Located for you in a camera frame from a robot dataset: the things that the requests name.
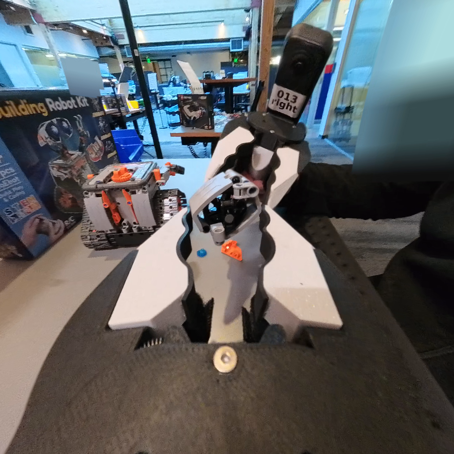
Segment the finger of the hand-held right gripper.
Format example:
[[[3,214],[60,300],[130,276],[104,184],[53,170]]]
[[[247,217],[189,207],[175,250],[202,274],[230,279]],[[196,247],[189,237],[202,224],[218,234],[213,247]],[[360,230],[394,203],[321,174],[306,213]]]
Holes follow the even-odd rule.
[[[246,128],[237,127],[226,137],[219,139],[205,173],[205,182],[222,172],[227,160],[236,155],[239,146],[254,141],[253,134]]]
[[[280,147],[275,151],[263,200],[270,209],[277,207],[298,178],[299,156],[299,151],[290,147]]]

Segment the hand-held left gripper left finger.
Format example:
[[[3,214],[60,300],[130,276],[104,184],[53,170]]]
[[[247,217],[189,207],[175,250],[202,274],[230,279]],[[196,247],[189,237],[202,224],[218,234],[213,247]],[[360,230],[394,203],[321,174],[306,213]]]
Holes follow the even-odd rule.
[[[184,208],[138,247],[108,321],[111,330],[150,328],[164,337],[182,327],[191,341],[208,341],[211,322],[187,262],[191,232],[191,213]]]

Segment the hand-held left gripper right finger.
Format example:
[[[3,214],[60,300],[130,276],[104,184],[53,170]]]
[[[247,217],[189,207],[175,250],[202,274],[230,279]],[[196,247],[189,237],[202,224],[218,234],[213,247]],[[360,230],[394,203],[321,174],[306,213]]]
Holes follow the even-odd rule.
[[[268,206],[262,206],[258,226],[263,262],[250,309],[242,310],[244,340],[260,342],[271,326],[289,342],[307,328],[341,330],[343,321],[314,247]]]

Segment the small grey brick hinge assembly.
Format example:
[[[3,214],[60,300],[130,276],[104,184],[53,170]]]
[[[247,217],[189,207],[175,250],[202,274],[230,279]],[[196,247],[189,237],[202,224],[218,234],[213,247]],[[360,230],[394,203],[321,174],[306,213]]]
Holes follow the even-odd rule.
[[[256,222],[262,210],[258,186],[231,169],[205,182],[189,207],[198,230],[217,246]]]

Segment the person's right forearm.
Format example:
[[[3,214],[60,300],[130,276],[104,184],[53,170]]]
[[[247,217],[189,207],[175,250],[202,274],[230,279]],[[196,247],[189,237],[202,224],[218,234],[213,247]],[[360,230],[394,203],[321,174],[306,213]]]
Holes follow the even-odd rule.
[[[441,182],[386,183],[352,173],[352,165],[307,164],[277,210],[288,219],[303,216],[381,220],[426,210]]]

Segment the person's right hand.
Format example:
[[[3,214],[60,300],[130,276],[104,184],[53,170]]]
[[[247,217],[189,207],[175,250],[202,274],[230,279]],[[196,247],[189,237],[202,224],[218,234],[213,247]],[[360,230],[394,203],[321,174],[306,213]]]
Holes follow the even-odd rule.
[[[253,177],[250,173],[243,172],[242,174],[245,178],[247,178],[250,182],[252,182],[255,186],[257,186],[259,190],[259,194],[262,195],[265,193],[265,188],[264,188],[264,181],[260,179],[256,179]]]

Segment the brown wooden table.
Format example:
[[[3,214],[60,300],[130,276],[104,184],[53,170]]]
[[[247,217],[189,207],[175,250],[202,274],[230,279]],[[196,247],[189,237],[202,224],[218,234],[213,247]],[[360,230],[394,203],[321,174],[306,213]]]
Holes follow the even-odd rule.
[[[216,129],[205,130],[200,128],[176,128],[170,132],[170,136],[181,139],[183,144],[185,142],[201,142],[212,143],[217,142],[221,137],[222,132]]]

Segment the black product box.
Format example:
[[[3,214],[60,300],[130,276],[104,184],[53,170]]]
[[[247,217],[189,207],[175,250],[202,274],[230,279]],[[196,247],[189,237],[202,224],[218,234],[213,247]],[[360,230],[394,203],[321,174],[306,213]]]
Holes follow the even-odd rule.
[[[212,94],[178,94],[181,125],[185,128],[214,129]]]

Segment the grey orange tracked brick robot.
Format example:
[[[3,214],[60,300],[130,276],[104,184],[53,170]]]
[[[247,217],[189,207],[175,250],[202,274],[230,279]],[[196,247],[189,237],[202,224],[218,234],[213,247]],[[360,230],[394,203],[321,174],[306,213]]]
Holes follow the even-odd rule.
[[[186,206],[178,189],[164,189],[185,168],[154,161],[111,164],[82,186],[81,241],[92,250],[137,247]]]

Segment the orange curved brick piece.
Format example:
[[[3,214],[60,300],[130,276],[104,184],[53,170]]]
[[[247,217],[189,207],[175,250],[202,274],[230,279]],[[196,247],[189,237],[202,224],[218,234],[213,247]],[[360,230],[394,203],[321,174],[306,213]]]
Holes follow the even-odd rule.
[[[228,240],[221,246],[221,252],[237,261],[242,261],[242,249],[238,246],[237,241]]]

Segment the white sign board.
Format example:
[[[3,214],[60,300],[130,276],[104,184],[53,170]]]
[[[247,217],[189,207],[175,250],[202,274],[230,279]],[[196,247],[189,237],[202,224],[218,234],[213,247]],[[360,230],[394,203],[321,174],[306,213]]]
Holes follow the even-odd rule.
[[[204,94],[202,83],[196,75],[196,72],[193,70],[190,63],[182,60],[177,60],[178,65],[183,71],[187,82],[190,85],[190,90],[192,94]]]

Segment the black metal pole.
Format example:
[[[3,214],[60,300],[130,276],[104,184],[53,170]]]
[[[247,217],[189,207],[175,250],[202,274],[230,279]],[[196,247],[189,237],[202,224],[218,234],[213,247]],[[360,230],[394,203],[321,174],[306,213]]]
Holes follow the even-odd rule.
[[[130,49],[132,52],[134,68],[136,70],[136,74],[138,77],[139,87],[140,87],[140,91],[141,91],[143,101],[144,101],[145,113],[146,113],[146,117],[148,119],[149,128],[150,128],[151,136],[153,139],[153,145],[155,148],[156,156],[159,159],[163,159],[162,149],[161,149],[158,134],[157,134],[156,123],[155,123],[154,116],[153,116],[152,104],[150,101],[149,91],[148,91],[148,88],[146,85],[144,70],[143,70],[142,62],[141,62],[141,58],[140,58],[138,42],[137,42],[136,35],[135,35],[135,29],[133,27],[131,11],[130,11],[127,0],[119,0],[119,5],[120,5],[121,13],[122,13],[122,19],[124,22],[124,26],[126,29],[126,34],[128,37],[129,46],[130,46]]]

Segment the dark blue toy box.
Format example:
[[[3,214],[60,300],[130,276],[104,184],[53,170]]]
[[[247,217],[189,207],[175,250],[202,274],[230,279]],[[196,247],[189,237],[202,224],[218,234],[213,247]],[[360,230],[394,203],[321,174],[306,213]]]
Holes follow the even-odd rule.
[[[0,256],[40,256],[82,219],[88,176],[118,161],[100,97],[1,89]]]

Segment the wooden post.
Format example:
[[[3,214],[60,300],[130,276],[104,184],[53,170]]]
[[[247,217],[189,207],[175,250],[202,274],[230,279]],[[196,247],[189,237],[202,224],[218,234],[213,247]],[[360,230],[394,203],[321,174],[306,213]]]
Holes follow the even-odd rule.
[[[263,0],[260,27],[260,49],[258,65],[258,81],[263,82],[263,91],[260,94],[257,111],[265,112],[267,109],[268,84],[271,60],[271,46],[274,28],[274,0]]]

